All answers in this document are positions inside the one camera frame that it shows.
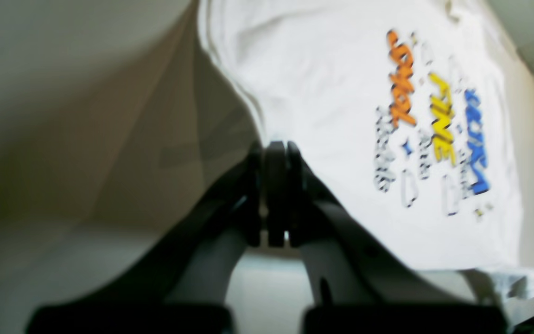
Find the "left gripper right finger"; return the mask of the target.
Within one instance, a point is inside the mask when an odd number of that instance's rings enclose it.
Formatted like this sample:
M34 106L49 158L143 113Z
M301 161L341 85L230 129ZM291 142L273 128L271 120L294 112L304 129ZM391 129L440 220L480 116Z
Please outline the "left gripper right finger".
M492 305L466 302L424 280L344 209L293 142L265 150L271 247L298 249L314 306L304 334L504 334Z

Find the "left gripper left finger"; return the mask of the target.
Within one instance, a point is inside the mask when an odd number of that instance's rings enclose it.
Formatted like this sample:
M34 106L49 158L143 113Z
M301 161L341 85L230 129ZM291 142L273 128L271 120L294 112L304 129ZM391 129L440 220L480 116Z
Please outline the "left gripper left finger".
M225 295L260 244L261 145L210 186L146 254L104 287L39 308L28 334L235 334Z

